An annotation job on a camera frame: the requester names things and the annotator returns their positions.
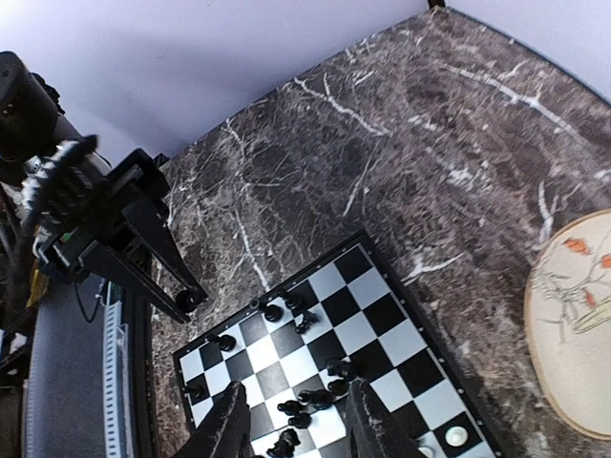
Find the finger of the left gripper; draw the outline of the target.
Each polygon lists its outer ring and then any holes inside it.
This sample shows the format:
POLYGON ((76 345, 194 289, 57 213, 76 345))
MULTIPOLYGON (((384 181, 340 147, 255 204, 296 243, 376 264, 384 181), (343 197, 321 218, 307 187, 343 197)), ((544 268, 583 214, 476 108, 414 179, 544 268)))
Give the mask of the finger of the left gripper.
POLYGON ((137 204, 137 229, 140 237, 163 266, 189 291, 189 301, 199 305, 209 299, 187 268, 169 230, 163 225, 154 203, 149 198, 139 198, 137 204))
POLYGON ((139 267, 114 249, 95 243, 95 272, 146 299, 177 323, 189 323, 185 312, 139 267))

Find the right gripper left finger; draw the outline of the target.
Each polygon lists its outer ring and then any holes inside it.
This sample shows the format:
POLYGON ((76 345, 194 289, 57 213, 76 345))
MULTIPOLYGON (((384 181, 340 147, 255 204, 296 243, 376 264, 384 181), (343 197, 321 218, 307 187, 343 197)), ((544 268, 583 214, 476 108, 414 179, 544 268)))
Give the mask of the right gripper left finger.
POLYGON ((245 387, 241 382, 230 382, 174 458, 245 457, 250 426, 245 387))

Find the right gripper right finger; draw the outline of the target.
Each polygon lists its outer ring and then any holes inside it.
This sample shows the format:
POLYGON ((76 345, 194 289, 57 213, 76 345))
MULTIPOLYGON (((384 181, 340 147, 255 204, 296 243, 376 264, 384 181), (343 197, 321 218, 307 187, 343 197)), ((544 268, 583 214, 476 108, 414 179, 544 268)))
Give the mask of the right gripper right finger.
POLYGON ((347 457, 424 457, 365 379, 348 385, 347 440, 347 457))

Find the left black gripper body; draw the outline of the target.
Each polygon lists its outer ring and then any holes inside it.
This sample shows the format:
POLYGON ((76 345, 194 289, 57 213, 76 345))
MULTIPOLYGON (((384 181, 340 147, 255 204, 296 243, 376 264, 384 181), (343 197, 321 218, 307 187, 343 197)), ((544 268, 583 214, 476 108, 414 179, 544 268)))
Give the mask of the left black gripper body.
POLYGON ((155 254, 170 240, 163 202, 169 185, 158 168, 167 161, 136 149, 83 192, 68 188, 76 184, 75 169, 69 169, 42 211, 35 243, 41 270, 63 282, 81 282, 92 273, 141 281, 138 250, 155 254))

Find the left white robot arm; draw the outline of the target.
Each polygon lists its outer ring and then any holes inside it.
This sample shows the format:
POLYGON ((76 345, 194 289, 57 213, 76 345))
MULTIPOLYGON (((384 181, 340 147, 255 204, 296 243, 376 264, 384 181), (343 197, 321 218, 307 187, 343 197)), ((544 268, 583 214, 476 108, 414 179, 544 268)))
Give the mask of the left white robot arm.
POLYGON ((184 263, 165 218, 170 187, 136 149, 116 167, 66 119, 57 92, 14 53, 1 54, 1 180, 20 189, 6 305, 31 296, 31 270, 64 282, 91 274, 144 297, 178 323, 209 298, 184 263))

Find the black chess piece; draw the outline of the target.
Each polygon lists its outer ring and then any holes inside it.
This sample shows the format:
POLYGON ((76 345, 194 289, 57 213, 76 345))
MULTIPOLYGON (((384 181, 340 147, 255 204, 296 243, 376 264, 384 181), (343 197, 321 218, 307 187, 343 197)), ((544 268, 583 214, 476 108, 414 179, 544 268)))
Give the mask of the black chess piece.
POLYGON ((305 299, 299 293, 284 292, 283 300, 284 300, 285 306, 291 312, 299 312, 300 310, 304 308, 304 305, 305 305, 305 299))

